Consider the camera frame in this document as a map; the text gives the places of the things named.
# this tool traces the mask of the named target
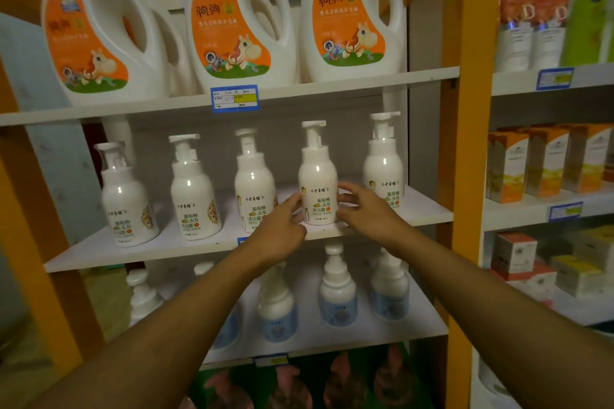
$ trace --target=body wash bottle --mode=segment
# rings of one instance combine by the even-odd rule
[[[136,179],[124,156],[123,143],[101,143],[94,147],[103,157],[103,207],[118,246],[130,248],[154,239],[160,229],[145,186]]]
[[[285,262],[269,268],[260,277],[258,315],[265,340],[281,343],[290,339],[298,328],[298,311],[294,295],[284,281]]]
[[[196,276],[202,276],[213,268],[213,262],[200,262],[194,266],[194,274]],[[227,348],[239,339],[241,334],[241,326],[239,322],[239,314],[237,312],[236,304],[232,311],[226,318],[224,325],[220,329],[220,332],[216,336],[216,340],[211,344],[212,350],[221,350]]]
[[[328,259],[320,284],[322,319],[332,327],[348,327],[356,322],[358,315],[356,281],[342,258],[343,244],[339,241],[327,242],[324,249]]]
[[[401,112],[371,114],[373,139],[369,141],[369,155],[362,171],[365,186],[396,210],[401,207],[405,184],[403,162],[397,154],[394,127],[390,122],[400,115]]]
[[[337,170],[330,161],[328,146],[322,145],[320,128],[326,121],[303,122],[307,147],[298,171],[298,185],[303,194],[304,221],[310,225],[329,225],[336,219],[338,202]]]
[[[236,157],[238,171],[234,177],[234,195],[243,229],[253,233],[266,215],[277,205],[275,180],[265,165],[265,156],[256,152],[254,128],[234,132],[241,138],[242,154]]]
[[[128,286],[132,288],[130,327],[164,304],[164,299],[158,291],[147,283],[147,275],[147,270],[137,268],[130,270],[126,277]]]
[[[410,281],[401,259],[382,248],[371,276],[373,312],[382,320],[403,320],[410,312]]]
[[[203,171],[190,141],[200,135],[168,136],[175,145],[171,197],[184,240],[202,240],[222,229],[211,180]]]

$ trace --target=bottle with blue label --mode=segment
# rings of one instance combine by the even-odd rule
[[[285,262],[269,268],[260,277],[258,315],[265,340],[281,343],[290,339],[298,328],[298,311],[294,295],[284,281]]]
[[[332,327],[349,327],[356,322],[358,316],[356,281],[352,279],[348,265],[343,260],[341,242],[327,242],[324,250],[328,258],[320,284],[322,319]]]
[[[371,276],[373,312],[382,320],[403,320],[410,312],[410,281],[401,259],[382,248]]]
[[[213,268],[213,262],[201,262],[194,266],[194,273],[196,276],[202,276],[210,271],[211,268]],[[211,345],[211,349],[217,351],[233,345],[239,339],[240,334],[241,324],[235,305],[217,334],[216,340]]]

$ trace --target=price tag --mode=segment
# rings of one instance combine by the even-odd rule
[[[213,113],[242,112],[260,110],[258,86],[224,86],[211,88],[211,107]]]
[[[579,218],[582,215],[583,204],[583,202],[573,202],[571,204],[553,205],[548,211],[548,221],[557,222],[558,220]]]
[[[288,355],[284,352],[279,354],[271,354],[269,356],[258,356],[253,358],[256,367],[282,366],[289,364]]]
[[[540,70],[537,77],[536,91],[548,91],[556,89],[569,89],[572,85],[573,67],[548,68]]]

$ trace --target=white plastic bottle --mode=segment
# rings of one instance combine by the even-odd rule
[[[296,40],[287,0],[275,0],[282,21],[278,40],[260,25],[251,0],[186,1],[190,54],[196,76],[205,90],[219,86],[278,87],[294,83]]]
[[[369,141],[369,155],[365,159],[362,176],[365,186],[398,210],[403,203],[403,161],[397,154],[394,127],[390,123],[401,112],[372,113],[373,139]]]
[[[103,157],[103,207],[118,246],[131,248],[160,233],[145,186],[134,175],[124,157],[123,143],[101,143],[94,147]]]
[[[340,241],[327,242],[324,250],[328,259],[320,284],[322,319],[332,327],[348,327],[356,322],[358,316],[356,281],[343,260],[343,244]]]
[[[165,46],[146,0],[42,0],[41,16],[73,105],[169,97]],[[123,18],[134,21],[136,45]]]
[[[169,63],[167,70],[172,97],[196,94],[196,77],[190,64],[190,56],[179,29],[171,20],[168,10],[155,0],[147,0],[164,40]]]
[[[322,145],[320,128],[326,121],[303,122],[307,147],[298,170],[298,185],[303,193],[304,221],[310,225],[329,225],[336,219],[338,201],[337,170],[330,161],[328,146]]]
[[[373,312],[382,320],[403,320],[410,312],[410,281],[401,259],[382,248],[371,276]]]
[[[130,298],[130,326],[132,327],[139,320],[143,320],[163,305],[164,299],[155,288],[147,283],[147,270],[144,268],[130,270],[126,281],[128,286],[132,288],[132,297]]]
[[[243,229],[253,233],[262,219],[277,205],[275,180],[266,167],[265,156],[256,151],[256,129],[242,128],[234,132],[241,138],[242,154],[236,157],[239,170],[234,177],[234,195]]]
[[[284,281],[285,262],[269,268],[260,277],[258,315],[265,340],[281,343],[290,339],[298,328],[298,311],[294,295]]]
[[[213,268],[213,262],[200,262],[194,266],[194,274],[202,276]],[[226,318],[224,325],[216,336],[216,340],[211,344],[212,350],[221,350],[232,346],[239,339],[241,334],[241,324],[239,322],[239,314],[236,305]]]
[[[197,139],[198,134],[168,136],[177,158],[173,162],[171,198],[184,240],[202,240],[222,229],[213,185],[190,145]]]
[[[302,0],[300,56],[314,82],[399,72],[403,0],[390,1],[386,26],[367,0]]]

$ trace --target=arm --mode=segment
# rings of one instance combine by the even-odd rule
[[[109,343],[32,405],[177,409],[222,324],[249,283],[303,242],[294,194],[200,280]]]
[[[339,219],[412,266],[524,408],[614,407],[614,346],[434,242],[373,191],[341,183]]]

